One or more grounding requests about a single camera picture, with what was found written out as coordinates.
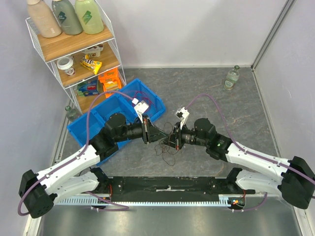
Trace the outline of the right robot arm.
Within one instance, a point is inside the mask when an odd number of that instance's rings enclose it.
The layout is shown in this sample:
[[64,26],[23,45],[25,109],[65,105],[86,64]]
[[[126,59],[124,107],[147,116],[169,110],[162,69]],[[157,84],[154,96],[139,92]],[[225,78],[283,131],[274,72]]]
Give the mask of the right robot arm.
[[241,189],[265,192],[300,209],[307,209],[313,198],[315,174],[303,158],[279,158],[247,148],[219,134],[206,118],[197,119],[193,130],[176,123],[167,144],[176,150],[185,144],[202,146],[215,160],[243,166],[243,170],[233,171],[235,177],[225,181],[230,193]]

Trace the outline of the blue green box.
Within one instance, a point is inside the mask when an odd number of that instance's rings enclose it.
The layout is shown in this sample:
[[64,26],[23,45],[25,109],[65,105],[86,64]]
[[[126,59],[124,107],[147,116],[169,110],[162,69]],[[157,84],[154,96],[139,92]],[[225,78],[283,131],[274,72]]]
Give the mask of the blue green box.
[[77,85],[78,96],[93,96],[99,95],[102,92],[102,85],[99,80],[85,81]]

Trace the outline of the orange snack packets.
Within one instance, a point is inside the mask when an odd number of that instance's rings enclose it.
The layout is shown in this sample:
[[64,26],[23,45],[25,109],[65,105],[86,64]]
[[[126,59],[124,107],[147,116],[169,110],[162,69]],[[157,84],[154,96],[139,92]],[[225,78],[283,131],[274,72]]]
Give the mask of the orange snack packets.
[[103,85],[103,91],[120,90],[123,87],[119,77],[118,68],[101,73],[98,75],[98,80]]

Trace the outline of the clear glass bottle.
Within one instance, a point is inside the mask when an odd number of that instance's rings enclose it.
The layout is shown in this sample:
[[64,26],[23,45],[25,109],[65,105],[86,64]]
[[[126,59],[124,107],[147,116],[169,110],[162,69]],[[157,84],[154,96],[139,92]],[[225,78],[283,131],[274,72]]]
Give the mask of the clear glass bottle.
[[240,69],[240,66],[238,65],[235,65],[233,67],[233,69],[231,69],[226,78],[225,78],[225,81],[224,81],[224,88],[227,89],[227,90],[230,90],[230,89],[233,89],[233,87],[235,86],[236,82],[238,81],[239,79],[239,69]]

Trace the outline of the white lidded cup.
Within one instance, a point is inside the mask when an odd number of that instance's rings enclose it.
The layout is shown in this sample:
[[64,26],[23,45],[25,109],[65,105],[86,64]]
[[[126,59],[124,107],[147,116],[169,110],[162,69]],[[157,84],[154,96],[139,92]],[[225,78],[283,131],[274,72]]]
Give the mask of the white lidded cup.
[[73,64],[74,60],[72,57],[63,57],[57,60],[57,68],[62,70],[68,76],[75,74]]

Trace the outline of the blue three-compartment bin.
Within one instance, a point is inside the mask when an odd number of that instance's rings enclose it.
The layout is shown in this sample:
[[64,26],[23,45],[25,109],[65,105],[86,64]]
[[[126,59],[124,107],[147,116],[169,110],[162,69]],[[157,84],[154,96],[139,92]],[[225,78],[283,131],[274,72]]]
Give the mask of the blue three-compartment bin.
[[[166,107],[162,99],[138,78],[120,89],[120,92],[139,101],[145,101],[149,108],[144,114],[149,116],[151,122],[165,113]],[[91,109],[89,121],[87,121],[87,114],[84,114],[68,125],[68,131],[79,145],[84,147],[87,141],[87,127],[89,127],[89,139],[92,139],[102,128],[107,127],[106,123],[120,130],[125,128],[123,121],[126,125],[135,123],[138,116],[133,107],[134,104],[127,97],[113,94]]]

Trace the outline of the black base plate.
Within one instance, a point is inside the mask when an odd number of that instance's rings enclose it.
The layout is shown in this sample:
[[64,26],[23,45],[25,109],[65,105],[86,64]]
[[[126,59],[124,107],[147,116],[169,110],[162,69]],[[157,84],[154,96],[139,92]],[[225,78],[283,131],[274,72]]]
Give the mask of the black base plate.
[[215,177],[111,177],[95,190],[114,202],[214,202],[219,195],[244,191],[227,178]]

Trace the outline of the yellow snack bag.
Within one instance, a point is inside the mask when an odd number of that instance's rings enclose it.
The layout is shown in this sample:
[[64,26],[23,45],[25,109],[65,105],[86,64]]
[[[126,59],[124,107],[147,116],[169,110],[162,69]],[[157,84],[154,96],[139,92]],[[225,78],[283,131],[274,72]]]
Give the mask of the yellow snack bag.
[[80,60],[80,64],[93,72],[95,75],[98,74],[100,68],[102,67],[102,62],[90,59],[89,55],[84,55],[82,59]]

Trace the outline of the beige bottle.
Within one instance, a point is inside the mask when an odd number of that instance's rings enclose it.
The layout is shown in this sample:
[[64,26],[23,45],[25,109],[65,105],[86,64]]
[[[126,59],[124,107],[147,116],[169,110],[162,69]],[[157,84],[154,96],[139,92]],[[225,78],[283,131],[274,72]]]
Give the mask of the beige bottle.
[[27,0],[27,11],[44,38],[57,37],[62,30],[50,7],[42,0]]

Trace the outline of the grey-green bottle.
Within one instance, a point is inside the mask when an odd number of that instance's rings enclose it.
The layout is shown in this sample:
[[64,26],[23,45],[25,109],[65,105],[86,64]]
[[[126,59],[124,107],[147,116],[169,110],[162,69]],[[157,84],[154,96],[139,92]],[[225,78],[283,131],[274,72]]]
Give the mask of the grey-green bottle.
[[67,35],[78,35],[83,31],[75,9],[69,0],[53,0],[52,10]]

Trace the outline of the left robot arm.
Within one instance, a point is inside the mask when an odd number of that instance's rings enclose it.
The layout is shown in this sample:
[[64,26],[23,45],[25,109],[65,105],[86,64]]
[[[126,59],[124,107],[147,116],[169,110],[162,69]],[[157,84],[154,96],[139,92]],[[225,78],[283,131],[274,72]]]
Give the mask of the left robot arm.
[[98,134],[70,157],[37,173],[33,170],[24,172],[18,192],[21,197],[18,214],[36,219],[73,195],[91,191],[104,193],[108,181],[101,169],[93,168],[80,177],[77,174],[117,152],[119,142],[142,139],[149,144],[167,137],[147,115],[141,117],[140,122],[127,124],[123,114],[115,113]]

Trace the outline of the light green bottle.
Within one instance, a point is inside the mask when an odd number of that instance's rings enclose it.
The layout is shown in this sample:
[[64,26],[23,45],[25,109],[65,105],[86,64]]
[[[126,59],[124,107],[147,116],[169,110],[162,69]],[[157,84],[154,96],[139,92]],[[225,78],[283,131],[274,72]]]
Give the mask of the light green bottle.
[[86,34],[97,34],[103,31],[102,18],[94,0],[76,0],[74,7]]

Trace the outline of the white yoghurt tub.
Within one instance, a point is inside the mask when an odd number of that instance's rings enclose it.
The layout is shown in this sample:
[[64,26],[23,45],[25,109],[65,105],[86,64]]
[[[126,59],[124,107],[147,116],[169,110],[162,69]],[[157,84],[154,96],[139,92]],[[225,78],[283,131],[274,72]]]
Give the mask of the white yoghurt tub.
[[88,55],[90,58],[97,58],[100,56],[102,51],[103,51],[103,43],[84,49],[81,52],[85,55]]

